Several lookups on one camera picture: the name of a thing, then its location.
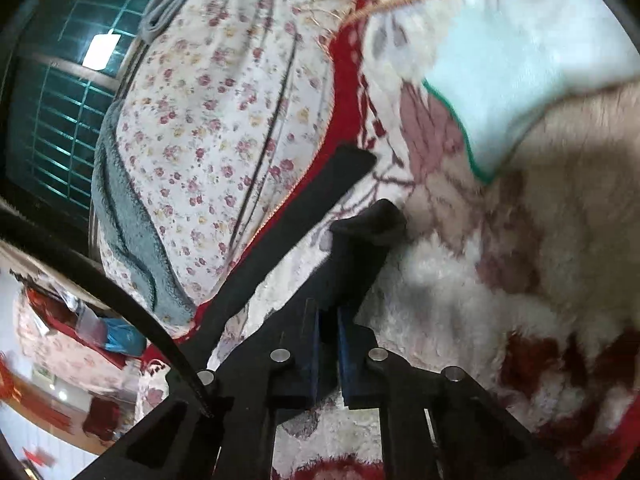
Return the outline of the black pants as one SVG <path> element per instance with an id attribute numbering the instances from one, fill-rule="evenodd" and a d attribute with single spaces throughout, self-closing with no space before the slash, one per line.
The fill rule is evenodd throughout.
<path id="1" fill-rule="evenodd" d="M 207 390 L 220 408 L 245 408 L 282 396 L 290 408 L 311 402 L 303 378 L 305 300 L 321 310 L 319 400 L 337 385 L 338 324 L 354 316 L 390 248 L 405 229 L 389 200 L 341 210 L 376 163 L 375 156 L 343 145 L 318 174 L 274 216 L 206 307 L 198 330 L 181 348 L 203 365 L 224 348 L 224 331 L 245 315 L 239 341 L 215 370 Z"/>

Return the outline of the blue plastic bag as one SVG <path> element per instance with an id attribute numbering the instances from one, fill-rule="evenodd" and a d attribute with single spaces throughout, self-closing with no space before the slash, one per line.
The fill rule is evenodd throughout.
<path id="1" fill-rule="evenodd" d="M 104 318 L 106 351 L 138 358 L 146 349 L 146 338 L 122 318 Z"/>

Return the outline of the red white floral plush blanket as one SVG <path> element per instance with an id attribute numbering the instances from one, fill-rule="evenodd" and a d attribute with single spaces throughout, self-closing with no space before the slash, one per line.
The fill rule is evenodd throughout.
<path id="1" fill-rule="evenodd" d="M 581 479 L 639 447 L 639 75 L 551 104 L 495 177 L 423 84 L 462 0 L 355 0 L 372 172 L 340 201 L 389 200 L 404 239 L 357 321 L 436 372 L 466 370 Z"/>

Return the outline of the grey-blue fleece cardigan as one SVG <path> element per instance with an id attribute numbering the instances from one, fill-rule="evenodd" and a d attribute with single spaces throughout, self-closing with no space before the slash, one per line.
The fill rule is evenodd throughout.
<path id="1" fill-rule="evenodd" d="M 195 304 L 179 285 L 119 154 L 116 129 L 123 106 L 122 100 L 112 102 L 96 141 L 91 182 L 94 214 L 108 249 L 126 266 L 128 281 L 143 307 L 164 324 L 186 326 L 194 317 Z"/>

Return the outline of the floral cotton bed sheet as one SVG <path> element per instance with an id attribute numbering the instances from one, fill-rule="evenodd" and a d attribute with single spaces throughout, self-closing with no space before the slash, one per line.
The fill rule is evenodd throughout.
<path id="1" fill-rule="evenodd" d="M 186 0 L 131 81 L 116 140 L 196 308 L 362 113 L 355 0 Z M 143 306 L 108 249 L 106 274 Z"/>

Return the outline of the floral covered furniture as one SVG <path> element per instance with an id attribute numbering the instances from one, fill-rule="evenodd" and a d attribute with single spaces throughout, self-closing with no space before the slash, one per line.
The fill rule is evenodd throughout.
<path id="1" fill-rule="evenodd" d="M 40 330 L 25 287 L 14 301 L 13 324 L 24 356 L 71 385 L 101 396 L 137 389 L 140 379 L 137 360 L 126 360 L 119 367 L 59 330 L 47 333 Z"/>

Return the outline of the light blue white cloth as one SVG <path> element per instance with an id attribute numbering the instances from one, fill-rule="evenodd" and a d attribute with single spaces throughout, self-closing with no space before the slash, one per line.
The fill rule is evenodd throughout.
<path id="1" fill-rule="evenodd" d="M 638 75 L 639 52 L 604 0 L 462 0 L 423 84 L 490 182 L 551 104 Z"/>

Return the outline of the dark green grid window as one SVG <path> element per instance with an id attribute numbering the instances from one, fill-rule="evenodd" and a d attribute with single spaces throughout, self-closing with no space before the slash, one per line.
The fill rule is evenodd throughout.
<path id="1" fill-rule="evenodd" d="M 43 0 L 9 78 L 8 181 L 78 230 L 88 226 L 94 149 L 150 0 Z"/>

